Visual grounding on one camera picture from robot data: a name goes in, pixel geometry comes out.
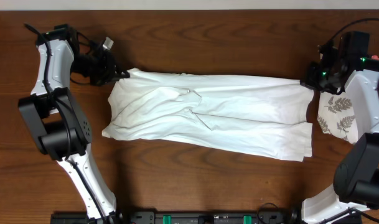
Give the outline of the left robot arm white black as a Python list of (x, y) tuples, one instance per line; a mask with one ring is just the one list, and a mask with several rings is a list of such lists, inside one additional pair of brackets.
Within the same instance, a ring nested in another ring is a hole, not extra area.
[(68, 174), (86, 206), (85, 212), (55, 212), (51, 223), (123, 223), (92, 154), (89, 120), (70, 91), (73, 73), (93, 86), (130, 76), (111, 53), (113, 41), (96, 43), (68, 24), (44, 33), (25, 28), (37, 36), (40, 65), (30, 95), (18, 102), (19, 112), (40, 153)]

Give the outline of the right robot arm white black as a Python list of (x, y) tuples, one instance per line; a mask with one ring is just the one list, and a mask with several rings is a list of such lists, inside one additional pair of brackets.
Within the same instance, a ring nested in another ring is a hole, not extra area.
[(350, 99), (357, 141), (336, 168), (332, 185), (302, 202), (297, 223), (361, 223), (379, 209), (379, 59), (368, 55), (369, 34), (346, 32), (338, 47), (320, 46), (301, 85)]

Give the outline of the white printed t-shirt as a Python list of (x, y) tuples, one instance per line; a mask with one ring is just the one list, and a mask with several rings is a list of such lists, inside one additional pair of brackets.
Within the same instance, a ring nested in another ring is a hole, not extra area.
[(302, 161), (312, 154), (306, 113), (313, 96), (298, 80), (134, 68), (111, 91), (111, 121), (102, 134)]

